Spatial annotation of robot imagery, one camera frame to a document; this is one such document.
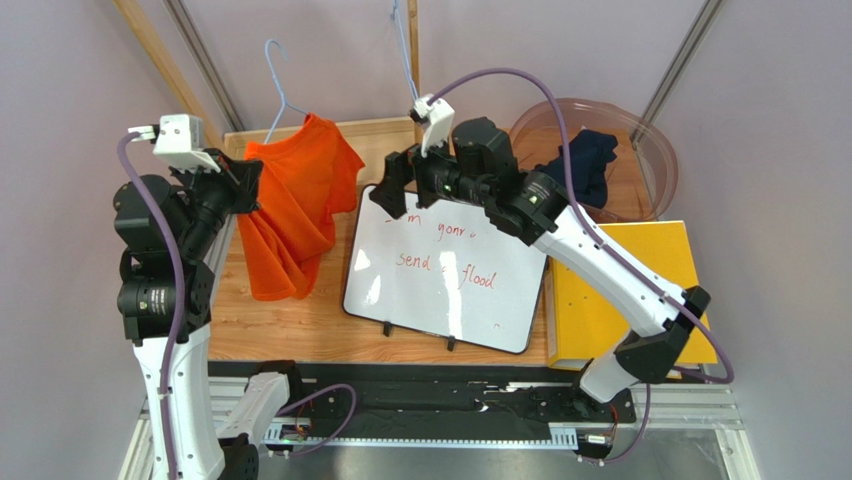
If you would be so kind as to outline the orange t shirt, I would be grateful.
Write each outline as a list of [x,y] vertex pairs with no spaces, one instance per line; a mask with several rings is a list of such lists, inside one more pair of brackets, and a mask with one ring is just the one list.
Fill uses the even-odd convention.
[[244,158],[263,163],[260,208],[237,217],[251,294],[258,301],[303,299],[335,245],[333,216],[356,208],[364,162],[333,121],[314,113],[284,140],[248,143]]

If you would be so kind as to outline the light blue wire hanger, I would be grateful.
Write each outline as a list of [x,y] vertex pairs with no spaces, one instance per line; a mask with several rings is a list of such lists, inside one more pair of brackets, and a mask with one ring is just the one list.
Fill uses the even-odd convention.
[[391,21],[393,22],[396,35],[397,35],[397,43],[400,53],[400,58],[402,62],[402,67],[405,75],[406,84],[408,86],[411,99],[416,101],[419,98],[418,87],[415,84],[413,69],[412,69],[412,61],[409,55],[409,42],[408,37],[405,33],[405,28],[403,26],[403,12],[401,10],[401,5],[399,0],[392,1],[392,10],[390,14]]

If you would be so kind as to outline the navy blue t shirt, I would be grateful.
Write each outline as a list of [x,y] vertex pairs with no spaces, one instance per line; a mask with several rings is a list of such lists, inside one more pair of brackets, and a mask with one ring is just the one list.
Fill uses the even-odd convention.
[[607,166],[616,160],[615,135],[581,130],[568,144],[571,184],[578,203],[602,209],[608,201]]

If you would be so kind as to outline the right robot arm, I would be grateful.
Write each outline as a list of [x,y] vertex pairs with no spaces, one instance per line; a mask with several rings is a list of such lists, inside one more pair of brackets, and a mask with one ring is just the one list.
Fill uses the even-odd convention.
[[388,154],[369,198],[399,219],[408,211],[409,183],[419,208],[440,200],[482,208],[499,231],[568,267],[626,319],[621,342],[581,370],[574,384],[579,395],[607,403],[634,385],[662,383],[692,331],[703,327],[706,290],[684,289],[655,273],[571,205],[564,185],[520,169],[509,135],[485,117],[459,124],[449,142]]

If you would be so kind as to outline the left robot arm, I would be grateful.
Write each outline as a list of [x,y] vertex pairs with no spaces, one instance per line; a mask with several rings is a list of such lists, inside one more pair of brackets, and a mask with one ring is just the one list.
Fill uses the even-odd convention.
[[225,422],[213,420],[208,354],[217,277],[206,263],[226,222],[259,208],[263,165],[143,175],[113,199],[125,243],[117,307],[148,395],[155,479],[255,479],[275,415],[300,391],[291,360],[260,363]]

